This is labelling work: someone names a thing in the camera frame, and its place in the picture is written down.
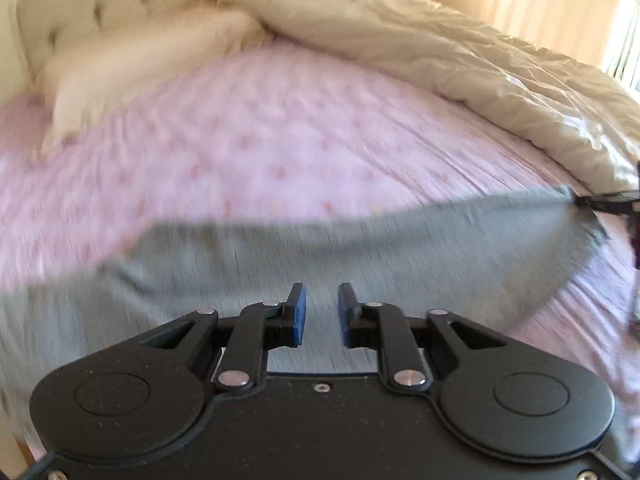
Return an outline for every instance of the beige pillow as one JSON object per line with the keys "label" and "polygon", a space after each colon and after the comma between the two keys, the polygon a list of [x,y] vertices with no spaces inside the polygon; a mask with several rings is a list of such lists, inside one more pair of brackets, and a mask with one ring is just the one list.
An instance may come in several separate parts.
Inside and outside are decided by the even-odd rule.
{"label": "beige pillow", "polygon": [[242,10],[200,5],[56,54],[36,80],[53,117],[40,153],[52,152],[65,137],[158,83],[269,38]]}

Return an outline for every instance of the bedding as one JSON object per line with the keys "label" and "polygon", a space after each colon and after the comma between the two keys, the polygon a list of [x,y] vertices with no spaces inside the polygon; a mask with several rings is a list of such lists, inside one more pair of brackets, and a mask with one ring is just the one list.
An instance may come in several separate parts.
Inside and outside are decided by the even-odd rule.
{"label": "bedding", "polygon": [[[332,220],[555,184],[585,192],[541,150],[462,104],[284,40],[182,76],[34,164],[47,121],[34,95],[0,110],[5,292],[96,264],[167,219]],[[632,258],[622,222],[602,221],[610,240],[585,271],[511,333],[611,384],[628,409],[632,460]]]}
{"label": "bedding", "polygon": [[463,102],[594,193],[635,189],[640,107],[612,78],[431,0],[220,0],[272,30]]}
{"label": "bedding", "polygon": [[40,153],[161,82],[267,40],[244,11],[202,2],[62,50],[36,80],[52,115]]}

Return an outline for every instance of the bed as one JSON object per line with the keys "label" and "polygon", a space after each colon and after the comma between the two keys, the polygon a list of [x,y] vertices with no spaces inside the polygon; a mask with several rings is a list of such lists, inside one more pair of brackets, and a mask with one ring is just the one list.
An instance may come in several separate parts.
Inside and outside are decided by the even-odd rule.
{"label": "bed", "polygon": [[[28,69],[102,27],[184,1],[22,0]],[[184,74],[42,161],[32,156],[50,120],[42,99],[28,93],[0,108],[1,290],[95,264],[165,219],[330,221],[558,183],[587,191],[570,163],[469,102],[299,39]],[[602,221],[610,240],[588,268],[512,335],[607,380],[628,410],[631,461],[640,452],[640,344],[626,328],[632,257],[622,222]]]}

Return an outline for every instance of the black gripper holding blanket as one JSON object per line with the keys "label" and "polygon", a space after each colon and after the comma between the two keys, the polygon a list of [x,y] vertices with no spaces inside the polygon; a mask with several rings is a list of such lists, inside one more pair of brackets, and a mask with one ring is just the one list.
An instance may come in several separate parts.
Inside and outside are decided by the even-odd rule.
{"label": "black gripper holding blanket", "polygon": [[305,299],[297,283],[237,317],[204,308],[53,372],[31,399],[49,454],[23,478],[626,478],[597,451],[600,378],[445,310],[405,317],[342,284],[345,345],[378,372],[267,372],[302,342]]}

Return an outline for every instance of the silver rivet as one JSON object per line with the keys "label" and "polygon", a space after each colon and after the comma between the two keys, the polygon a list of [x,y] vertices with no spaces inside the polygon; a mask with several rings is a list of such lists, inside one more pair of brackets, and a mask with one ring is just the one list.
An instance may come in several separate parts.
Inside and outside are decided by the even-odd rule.
{"label": "silver rivet", "polygon": [[327,383],[314,384],[314,391],[319,394],[327,394],[331,391],[331,386]]}
{"label": "silver rivet", "polygon": [[249,383],[249,374],[242,370],[226,370],[218,376],[218,382],[228,388],[240,388]]}
{"label": "silver rivet", "polygon": [[394,381],[402,386],[420,386],[427,381],[427,377],[418,370],[400,370],[394,375]]}

